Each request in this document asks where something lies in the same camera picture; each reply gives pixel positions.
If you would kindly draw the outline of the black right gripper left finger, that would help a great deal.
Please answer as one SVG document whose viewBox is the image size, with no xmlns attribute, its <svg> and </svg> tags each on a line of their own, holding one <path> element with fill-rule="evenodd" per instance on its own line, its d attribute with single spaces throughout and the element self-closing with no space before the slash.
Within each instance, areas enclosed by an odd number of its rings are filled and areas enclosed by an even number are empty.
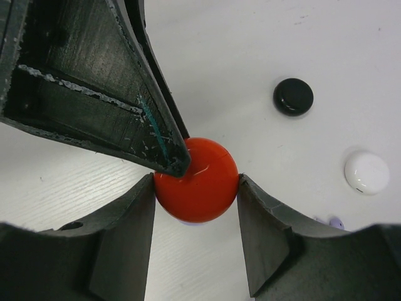
<svg viewBox="0 0 401 301">
<path fill-rule="evenodd" d="M 1 224 L 2 300 L 143 300 L 154 228 L 151 174 L 58 230 Z"/>
</svg>

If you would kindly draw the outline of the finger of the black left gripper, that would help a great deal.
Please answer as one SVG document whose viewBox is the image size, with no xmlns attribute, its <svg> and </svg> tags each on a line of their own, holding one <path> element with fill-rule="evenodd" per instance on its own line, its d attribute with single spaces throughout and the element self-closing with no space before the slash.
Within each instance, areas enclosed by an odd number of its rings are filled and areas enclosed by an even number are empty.
<svg viewBox="0 0 401 301">
<path fill-rule="evenodd" d="M 1 122 L 175 177 L 190 164 L 124 1 L 2 1 Z"/>
<path fill-rule="evenodd" d="M 160 66 L 151 47 L 150 39 L 146 32 L 144 0 L 124 0 L 124 4 L 135 37 L 143 49 L 145 58 L 147 59 L 150 69 L 156 79 L 157 85 L 159 86 L 162 95 L 164 96 L 170 113 L 173 116 L 173 119 L 179 129 L 182 138 L 187 139 L 190 137 L 189 132 L 184 124 L 184 121 L 182 120 L 182 117 L 174 102 L 170 89 L 168 88 L 165 78 L 161 72 Z"/>
</svg>

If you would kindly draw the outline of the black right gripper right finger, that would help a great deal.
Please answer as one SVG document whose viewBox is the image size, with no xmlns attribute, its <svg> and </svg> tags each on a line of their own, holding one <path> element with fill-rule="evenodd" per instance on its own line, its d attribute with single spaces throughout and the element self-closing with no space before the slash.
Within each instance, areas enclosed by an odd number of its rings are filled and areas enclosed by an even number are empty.
<svg viewBox="0 0 401 301">
<path fill-rule="evenodd" d="M 340 230 L 278 201 L 245 174 L 237 208 L 253 299 L 400 299 L 399 225 Z"/>
</svg>

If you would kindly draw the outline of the orange earbud charging case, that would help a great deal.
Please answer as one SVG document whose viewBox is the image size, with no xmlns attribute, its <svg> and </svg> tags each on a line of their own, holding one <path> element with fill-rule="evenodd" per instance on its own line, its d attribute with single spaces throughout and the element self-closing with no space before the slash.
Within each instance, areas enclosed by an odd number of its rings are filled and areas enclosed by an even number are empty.
<svg viewBox="0 0 401 301">
<path fill-rule="evenodd" d="M 191 162 L 182 177 L 154 174 L 155 195 L 166 212 L 186 223 L 206 223 L 234 202 L 239 173 L 229 151 L 201 137 L 185 140 Z"/>
</svg>

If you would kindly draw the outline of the white earbud charging case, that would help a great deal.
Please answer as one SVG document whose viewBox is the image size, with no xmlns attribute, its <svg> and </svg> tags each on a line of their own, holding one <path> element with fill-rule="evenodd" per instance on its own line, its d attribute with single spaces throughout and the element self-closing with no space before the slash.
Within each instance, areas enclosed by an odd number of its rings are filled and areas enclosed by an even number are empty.
<svg viewBox="0 0 401 301">
<path fill-rule="evenodd" d="M 350 154 L 344 165 L 348 185 L 360 194 L 374 196 L 390 182 L 390 169 L 378 155 L 367 151 Z"/>
</svg>

